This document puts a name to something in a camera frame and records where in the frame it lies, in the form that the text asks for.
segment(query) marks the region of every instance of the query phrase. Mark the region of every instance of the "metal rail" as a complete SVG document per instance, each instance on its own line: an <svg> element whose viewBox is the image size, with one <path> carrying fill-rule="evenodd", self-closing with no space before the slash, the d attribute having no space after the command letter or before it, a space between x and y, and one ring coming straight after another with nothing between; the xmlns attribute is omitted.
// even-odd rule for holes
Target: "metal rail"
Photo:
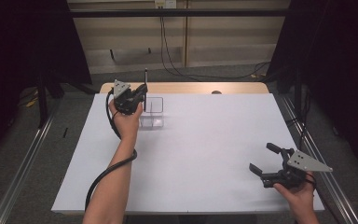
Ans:
<svg viewBox="0 0 358 224"><path fill-rule="evenodd" d="M287 111L289 112L289 115L291 119L296 118L296 113L294 110L294 105L292 101L287 96L282 97L283 104L286 107ZM304 126L300 122L296 122L296 129L299 134L304 132L303 141L304 144L309 152L309 154L315 158L318 161L321 161L323 163L326 163L324 161L324 158L322 157L321 152L319 151L319 148L316 146L315 142L313 141L312 137L310 136L310 133L307 131L307 129L304 130ZM339 186L338 182L333 176L333 173L320 173L325 185L327 186L327 189L330 192L330 195L333 197L333 200L335 201L337 208L339 212L341 213L342 217L345 219L345 223L348 224L355 224L358 223L358 217L354 213L354 210L351 206L350 201L348 200L345 193L342 191L341 187Z"/></svg>
<svg viewBox="0 0 358 224"><path fill-rule="evenodd" d="M34 159L36 158L37 152L39 148L42 146L46 135L48 134L48 129L53 121L54 115L56 114L58 107L60 105L61 99L58 99L54 102L53 107L51 108L51 113L48 117L48 120L43 125L41 129L38 129L36 135L34 137L34 141L28 149L27 154L25 155L22 164L14 176L13 180L10 183L4 197L0 202L0 224L4 224L7 221L7 218L11 212L11 209L16 202L22 186L25 183L25 180L30 173L32 164L34 163Z"/></svg>
<svg viewBox="0 0 358 224"><path fill-rule="evenodd" d="M311 15L312 10L287 8L245 8L245 9L72 9L70 11L24 11L24 16L69 17L69 18L114 18L114 17L285 17L289 15Z"/></svg>

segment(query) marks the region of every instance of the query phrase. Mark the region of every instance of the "black curtain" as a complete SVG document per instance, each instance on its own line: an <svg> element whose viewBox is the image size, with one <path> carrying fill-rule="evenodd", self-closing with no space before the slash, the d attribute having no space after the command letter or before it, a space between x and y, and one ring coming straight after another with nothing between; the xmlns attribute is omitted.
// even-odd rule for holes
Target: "black curtain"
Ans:
<svg viewBox="0 0 358 224"><path fill-rule="evenodd" d="M0 138L13 120L20 92L43 74L91 83L90 72L65 0L0 1Z"/></svg>
<svg viewBox="0 0 358 224"><path fill-rule="evenodd" d="M290 8L313 13L285 19L268 76L288 92L299 72L358 158L358 1L293 0Z"/></svg>

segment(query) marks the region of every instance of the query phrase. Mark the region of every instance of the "clear plastic box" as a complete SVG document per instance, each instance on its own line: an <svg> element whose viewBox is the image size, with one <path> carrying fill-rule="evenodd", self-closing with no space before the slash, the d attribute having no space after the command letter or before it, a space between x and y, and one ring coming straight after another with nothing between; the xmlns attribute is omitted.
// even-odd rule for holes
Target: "clear plastic box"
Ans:
<svg viewBox="0 0 358 224"><path fill-rule="evenodd" d="M146 97L146 110L140 117L140 129L153 130L164 127L164 99L162 97Z"/></svg>

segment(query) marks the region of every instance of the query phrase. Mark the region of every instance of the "wall outlet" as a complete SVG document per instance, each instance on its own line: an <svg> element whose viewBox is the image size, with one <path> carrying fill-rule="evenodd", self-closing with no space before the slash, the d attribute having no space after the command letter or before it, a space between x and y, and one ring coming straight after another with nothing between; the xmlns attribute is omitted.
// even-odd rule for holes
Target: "wall outlet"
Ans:
<svg viewBox="0 0 358 224"><path fill-rule="evenodd" d="M176 8L176 0L166 0L165 8Z"/></svg>
<svg viewBox="0 0 358 224"><path fill-rule="evenodd" d="M155 0L156 8L165 8L165 0Z"/></svg>

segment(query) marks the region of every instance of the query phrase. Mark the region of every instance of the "white paper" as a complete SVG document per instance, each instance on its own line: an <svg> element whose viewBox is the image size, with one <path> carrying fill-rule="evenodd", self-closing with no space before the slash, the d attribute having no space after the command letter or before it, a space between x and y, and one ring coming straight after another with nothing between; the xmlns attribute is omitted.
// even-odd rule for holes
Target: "white paper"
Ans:
<svg viewBox="0 0 358 224"><path fill-rule="evenodd" d="M225 214L287 211L275 189L264 189L249 163L264 173L282 169L268 142L294 148L272 94L148 94L164 98L164 126L140 130L132 163L128 214ZM52 211L83 213L93 180L117 145L95 95ZM315 210L324 210L315 194Z"/></svg>

